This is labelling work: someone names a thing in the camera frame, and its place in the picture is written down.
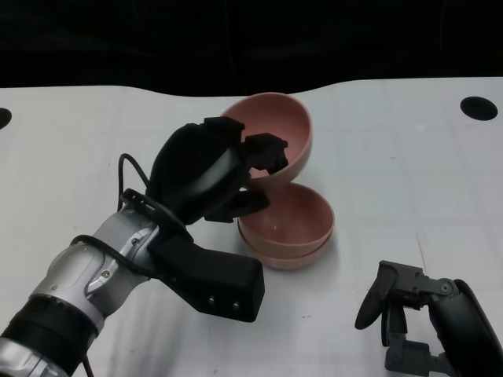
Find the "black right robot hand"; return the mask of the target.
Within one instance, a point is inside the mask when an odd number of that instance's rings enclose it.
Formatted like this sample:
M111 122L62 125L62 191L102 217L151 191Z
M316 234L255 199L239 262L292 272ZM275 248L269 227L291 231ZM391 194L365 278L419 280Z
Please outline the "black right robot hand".
M405 308L426 306L444 349L435 356L428 344L407 339ZM502 346L472 289L463 280L432 279L423 270L389 261L379 264L355 320L363 330L381 321L391 372L428 376L500 376Z

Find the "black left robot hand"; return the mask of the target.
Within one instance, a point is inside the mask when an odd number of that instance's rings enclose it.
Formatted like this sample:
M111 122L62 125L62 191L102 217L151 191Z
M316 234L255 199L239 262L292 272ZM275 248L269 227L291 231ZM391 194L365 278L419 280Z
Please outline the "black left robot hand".
M251 170L286 168L288 143L269 133L244 137L244 129L222 116L176 130L152 165L147 196L184 225L201 218L230 223L267 208L264 191L250 185Z

